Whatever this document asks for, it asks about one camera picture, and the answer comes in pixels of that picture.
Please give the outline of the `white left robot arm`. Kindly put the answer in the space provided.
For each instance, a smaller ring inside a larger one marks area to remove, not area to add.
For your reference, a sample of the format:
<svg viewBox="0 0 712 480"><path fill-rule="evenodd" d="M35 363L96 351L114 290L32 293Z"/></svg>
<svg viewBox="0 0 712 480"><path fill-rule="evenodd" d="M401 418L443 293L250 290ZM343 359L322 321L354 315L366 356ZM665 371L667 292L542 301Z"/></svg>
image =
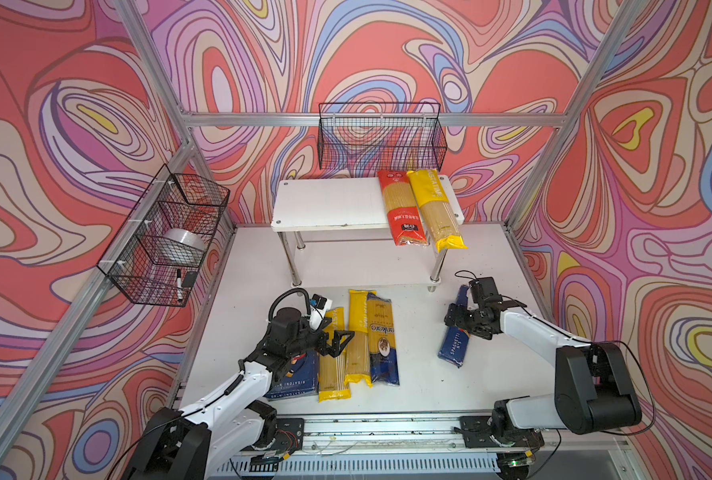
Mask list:
<svg viewBox="0 0 712 480"><path fill-rule="evenodd" d="M341 356L351 330L332 329L330 299L295 287L271 304L266 330L239 370L181 410L160 409L111 471L123 479L206 479L244 450L280 463L301 449L304 422L286 425L263 402L303 357Z"/></svg>

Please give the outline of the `red spaghetti bag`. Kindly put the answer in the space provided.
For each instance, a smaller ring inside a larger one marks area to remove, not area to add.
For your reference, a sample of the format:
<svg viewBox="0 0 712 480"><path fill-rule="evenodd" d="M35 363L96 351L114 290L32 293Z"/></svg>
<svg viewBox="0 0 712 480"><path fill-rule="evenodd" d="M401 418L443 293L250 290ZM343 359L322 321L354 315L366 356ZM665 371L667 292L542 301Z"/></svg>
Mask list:
<svg viewBox="0 0 712 480"><path fill-rule="evenodd" d="M394 243L397 246L427 245L425 229L407 174L380 170L378 180Z"/></svg>

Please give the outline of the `dark blue Barilla spaghetti box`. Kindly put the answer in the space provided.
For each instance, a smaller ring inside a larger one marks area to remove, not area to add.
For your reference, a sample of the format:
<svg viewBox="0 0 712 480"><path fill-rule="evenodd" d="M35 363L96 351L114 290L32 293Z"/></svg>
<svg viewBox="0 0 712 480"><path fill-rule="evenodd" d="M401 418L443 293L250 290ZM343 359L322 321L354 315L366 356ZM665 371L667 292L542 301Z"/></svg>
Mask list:
<svg viewBox="0 0 712 480"><path fill-rule="evenodd" d="M456 303L464 306L464 313L468 311L468 285L462 285L457 294ZM462 329L447 327L446 336L440 347L438 357L457 368L461 368L466 357L470 334Z"/></svg>

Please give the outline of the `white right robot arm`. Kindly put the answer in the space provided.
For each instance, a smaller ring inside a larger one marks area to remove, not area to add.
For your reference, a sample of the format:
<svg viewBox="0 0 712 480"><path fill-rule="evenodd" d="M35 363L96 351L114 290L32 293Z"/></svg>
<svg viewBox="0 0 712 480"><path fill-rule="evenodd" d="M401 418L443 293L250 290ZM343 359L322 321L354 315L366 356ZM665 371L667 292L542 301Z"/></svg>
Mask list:
<svg viewBox="0 0 712 480"><path fill-rule="evenodd" d="M502 294L492 277L456 275L468 281L467 294L474 307L450 305L447 326L484 340L512 337L554 369L551 394L496 402L479 432L498 445L511 446L539 430L623 436L625 427L642 422L622 342L594 342L543 320L524 302Z"/></svg>

